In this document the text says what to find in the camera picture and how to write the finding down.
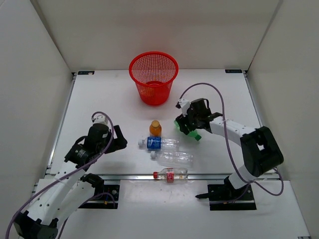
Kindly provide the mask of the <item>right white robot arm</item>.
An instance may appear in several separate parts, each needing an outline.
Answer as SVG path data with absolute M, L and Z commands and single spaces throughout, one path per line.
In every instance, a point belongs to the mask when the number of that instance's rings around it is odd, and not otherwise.
M 283 163 L 283 154 L 268 127 L 249 127 L 226 119 L 224 112 L 212 113 L 208 99 L 204 98 L 191 102 L 180 98 L 176 108 L 181 110 L 181 114 L 175 120 L 185 135 L 204 129 L 224 137 L 227 149 L 233 142 L 242 150 L 243 166 L 235 166 L 235 172 L 224 179 L 219 189 L 196 195 L 197 199 L 216 198 L 222 203 L 234 202 L 246 193 L 258 177 Z

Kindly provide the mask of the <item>green plastic bottle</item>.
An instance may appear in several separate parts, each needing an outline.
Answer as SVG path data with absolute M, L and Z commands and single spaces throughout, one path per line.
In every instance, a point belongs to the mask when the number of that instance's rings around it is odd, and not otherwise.
M 175 124 L 176 129 L 181 131 L 177 121 L 174 121 L 174 124 Z M 190 131 L 186 136 L 191 137 L 191 138 L 195 139 L 196 141 L 200 141 L 202 138 L 196 129 L 194 131 Z

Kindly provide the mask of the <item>orange juice bottle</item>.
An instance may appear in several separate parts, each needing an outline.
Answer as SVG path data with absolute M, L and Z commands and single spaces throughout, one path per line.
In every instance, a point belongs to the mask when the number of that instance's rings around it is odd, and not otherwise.
M 161 136 L 161 124 L 158 120 L 153 120 L 149 127 L 150 136 Z

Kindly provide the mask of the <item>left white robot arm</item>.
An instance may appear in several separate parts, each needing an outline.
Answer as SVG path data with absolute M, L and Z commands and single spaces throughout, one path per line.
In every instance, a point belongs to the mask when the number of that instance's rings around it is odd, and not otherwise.
M 87 136 L 76 140 L 65 156 L 55 184 L 40 193 L 24 212 L 18 212 L 13 225 L 24 239 L 54 239 L 63 222 L 87 200 L 100 199 L 105 193 L 103 179 L 87 173 L 83 166 L 95 157 L 126 148 L 119 125 L 110 129 L 93 124 Z

